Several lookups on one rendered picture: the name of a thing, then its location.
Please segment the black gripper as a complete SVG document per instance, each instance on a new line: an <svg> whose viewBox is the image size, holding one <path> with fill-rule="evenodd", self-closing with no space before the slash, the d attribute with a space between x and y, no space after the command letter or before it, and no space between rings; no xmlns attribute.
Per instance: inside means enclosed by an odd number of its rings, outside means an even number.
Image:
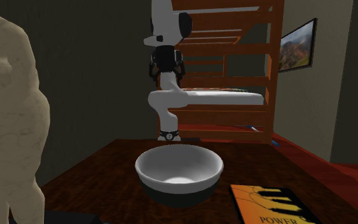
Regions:
<svg viewBox="0 0 358 224"><path fill-rule="evenodd" d="M174 71L177 80L181 80L186 74L182 53L176 50L174 46L163 45L157 46L151 55L149 63L149 77L157 80L160 72Z"/></svg>

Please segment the reddish wooden bunk bed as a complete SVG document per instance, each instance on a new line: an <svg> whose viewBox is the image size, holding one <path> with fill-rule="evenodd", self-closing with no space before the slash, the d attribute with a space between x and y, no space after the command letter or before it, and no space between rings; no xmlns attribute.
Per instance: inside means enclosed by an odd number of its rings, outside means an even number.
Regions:
<svg viewBox="0 0 358 224"><path fill-rule="evenodd" d="M188 73L188 105L170 108L179 136L271 143L285 0L171 0L188 13L191 34L175 46L186 65L227 64L229 55L267 55L263 76Z"/></svg>

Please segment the white bowl with black base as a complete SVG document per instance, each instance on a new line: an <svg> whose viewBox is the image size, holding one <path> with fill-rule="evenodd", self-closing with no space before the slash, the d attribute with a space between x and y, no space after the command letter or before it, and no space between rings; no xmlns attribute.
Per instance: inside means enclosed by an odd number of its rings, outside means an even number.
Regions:
<svg viewBox="0 0 358 224"><path fill-rule="evenodd" d="M210 198L223 168L217 153L190 144L151 148L135 161L142 189L168 207L191 207Z"/></svg>

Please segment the dark wooden table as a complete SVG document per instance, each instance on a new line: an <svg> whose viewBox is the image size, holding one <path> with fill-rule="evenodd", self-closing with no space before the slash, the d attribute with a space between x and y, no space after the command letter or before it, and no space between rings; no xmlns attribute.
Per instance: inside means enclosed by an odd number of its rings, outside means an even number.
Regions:
<svg viewBox="0 0 358 224"><path fill-rule="evenodd" d="M205 143L224 162L215 193L171 208L142 190L135 161L156 140L117 139L42 188L48 210L97 214L113 224L239 224L231 184L290 188L322 224L358 224L358 182L303 151L267 144Z"/></svg>

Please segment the framed mountain landscape picture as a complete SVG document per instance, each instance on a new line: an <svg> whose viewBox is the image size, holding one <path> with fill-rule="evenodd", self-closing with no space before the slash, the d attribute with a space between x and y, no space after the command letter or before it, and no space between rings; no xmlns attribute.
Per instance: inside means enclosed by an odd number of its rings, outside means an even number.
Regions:
<svg viewBox="0 0 358 224"><path fill-rule="evenodd" d="M312 67L317 18L313 18L280 41L279 72Z"/></svg>

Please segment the orange book with black print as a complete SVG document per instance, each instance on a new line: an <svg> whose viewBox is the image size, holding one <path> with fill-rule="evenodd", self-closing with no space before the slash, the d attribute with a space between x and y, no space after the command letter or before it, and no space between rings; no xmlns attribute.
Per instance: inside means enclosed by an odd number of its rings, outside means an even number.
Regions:
<svg viewBox="0 0 358 224"><path fill-rule="evenodd" d="M288 188L230 185L240 224L322 224Z"/></svg>

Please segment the beige stone torso statue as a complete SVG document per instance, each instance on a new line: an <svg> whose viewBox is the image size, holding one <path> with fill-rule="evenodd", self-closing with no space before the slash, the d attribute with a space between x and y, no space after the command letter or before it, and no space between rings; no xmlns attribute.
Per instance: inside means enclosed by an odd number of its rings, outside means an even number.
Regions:
<svg viewBox="0 0 358 224"><path fill-rule="evenodd" d="M25 31L0 17L0 224L44 224L36 171L50 127L50 105Z"/></svg>

